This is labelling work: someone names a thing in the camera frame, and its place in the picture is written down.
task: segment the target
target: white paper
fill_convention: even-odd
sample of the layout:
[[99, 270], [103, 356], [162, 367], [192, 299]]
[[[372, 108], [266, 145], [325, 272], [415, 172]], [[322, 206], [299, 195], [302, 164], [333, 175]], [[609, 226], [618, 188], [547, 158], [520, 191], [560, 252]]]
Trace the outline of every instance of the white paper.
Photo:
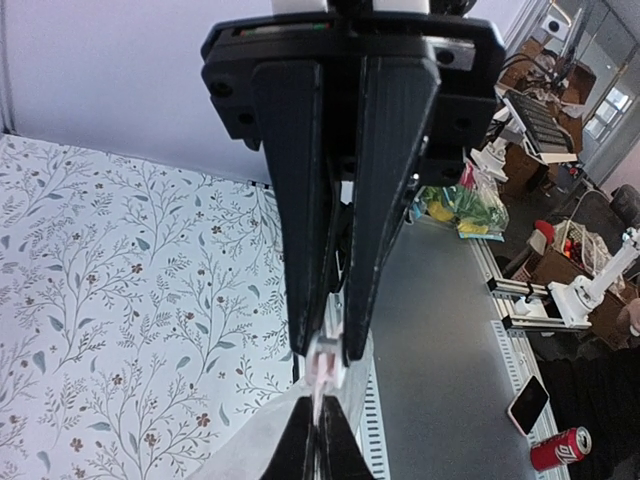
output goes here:
[[[362, 360], [348, 369], [343, 387], [328, 392], [338, 397], [354, 434], [364, 408], [372, 361], [373, 341], [369, 335]], [[301, 378], [288, 392], [265, 404], [187, 480], [259, 480], [273, 457], [296, 402], [309, 395], [311, 388]]]

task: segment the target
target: white wall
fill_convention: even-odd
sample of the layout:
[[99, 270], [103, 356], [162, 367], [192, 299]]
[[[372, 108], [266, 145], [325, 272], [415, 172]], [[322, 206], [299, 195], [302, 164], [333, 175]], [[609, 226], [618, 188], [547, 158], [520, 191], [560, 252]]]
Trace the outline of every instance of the white wall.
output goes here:
[[[585, 34], [584, 40], [586, 41], [587, 38], [588, 35]], [[596, 76], [596, 83], [586, 103], [586, 111], [590, 112], [596, 105], [599, 105], [602, 96], [609, 91], [619, 65], [617, 65], [596, 42], [592, 43], [589, 48], [585, 50], [584, 54], [580, 57], [580, 61], [588, 65]]]
[[620, 16], [627, 28], [640, 38], [640, 2], [637, 0], [607, 0], [607, 3]]
[[616, 188], [629, 184], [640, 190], [640, 142], [629, 152], [629, 155], [614, 170], [602, 188], [611, 193]]
[[[0, 0], [19, 134], [268, 181], [228, 138], [200, 79], [211, 26], [268, 15], [269, 0]], [[524, 0], [479, 0], [505, 32]]]

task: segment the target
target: black object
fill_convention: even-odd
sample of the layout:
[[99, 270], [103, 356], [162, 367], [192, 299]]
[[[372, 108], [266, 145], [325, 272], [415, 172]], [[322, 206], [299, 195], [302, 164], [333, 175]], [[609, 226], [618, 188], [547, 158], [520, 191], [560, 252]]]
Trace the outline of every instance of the black object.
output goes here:
[[560, 24], [555, 20], [551, 20], [548, 27], [549, 30], [551, 30], [553, 33], [557, 33], [558, 31], [560, 31]]
[[310, 397], [298, 399], [261, 480], [374, 480], [338, 399], [326, 396], [318, 427]]
[[542, 103], [513, 90], [505, 94], [527, 127], [527, 138], [540, 153], [569, 153], [567, 141]]
[[640, 228], [640, 193], [631, 185], [622, 185], [613, 192], [611, 210], [625, 226]]
[[[580, 333], [584, 332], [584, 329], [569, 328], [562, 325], [562, 319], [560, 314], [551, 316], [547, 314], [546, 317], [529, 317], [526, 315], [507, 315], [502, 320], [502, 326], [505, 330], [522, 330], [525, 332], [541, 332], [541, 333]], [[532, 322], [540, 322], [540, 325], [532, 325]]]
[[462, 16], [475, 6], [477, 0], [431, 0], [431, 13]]
[[637, 454], [639, 366], [640, 348], [539, 364], [558, 431], [583, 426], [593, 440], [591, 453], [569, 465], [571, 478], [612, 478], [616, 465]]
[[538, 377], [532, 376], [509, 407], [511, 418], [520, 426], [525, 435], [531, 433], [548, 401], [549, 394]]
[[536, 171], [534, 172], [534, 174], [531, 175], [531, 178], [527, 180], [527, 183], [525, 184], [527, 188], [527, 192], [531, 193], [536, 188], [543, 185], [544, 182], [547, 180], [548, 176], [549, 176], [549, 165], [543, 165], [539, 163], [538, 168], [536, 168]]
[[[344, 284], [348, 364], [362, 357], [382, 267], [418, 188], [455, 184], [464, 149], [482, 142], [505, 53], [487, 22], [337, 3], [215, 26], [202, 77], [231, 138], [264, 144], [292, 350], [306, 354], [327, 295]], [[470, 68], [439, 69], [431, 36], [453, 39], [438, 54], [451, 65], [471, 43]], [[354, 181], [351, 210], [343, 180]]]
[[602, 192], [590, 190], [579, 200], [579, 206], [574, 208], [571, 220], [588, 232], [597, 233], [602, 237], [612, 255], [622, 248], [622, 235], [627, 226], [611, 208], [609, 198]]

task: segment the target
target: computer keyboard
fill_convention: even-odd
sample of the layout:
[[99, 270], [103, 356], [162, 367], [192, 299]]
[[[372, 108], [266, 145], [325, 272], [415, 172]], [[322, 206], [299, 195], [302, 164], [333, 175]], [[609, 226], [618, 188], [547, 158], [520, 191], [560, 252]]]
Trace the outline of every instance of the computer keyboard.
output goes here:
[[527, 138], [540, 153], [569, 153], [567, 141], [547, 107], [513, 90], [505, 94], [527, 127]]

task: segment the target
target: smartphone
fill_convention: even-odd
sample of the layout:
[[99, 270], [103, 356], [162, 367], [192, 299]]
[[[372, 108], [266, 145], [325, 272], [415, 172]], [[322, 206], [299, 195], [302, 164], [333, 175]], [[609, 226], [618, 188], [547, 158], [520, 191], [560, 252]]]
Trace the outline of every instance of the smartphone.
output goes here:
[[548, 401], [549, 394], [538, 377], [532, 376], [509, 406], [507, 415], [520, 433], [526, 437], [533, 430]]

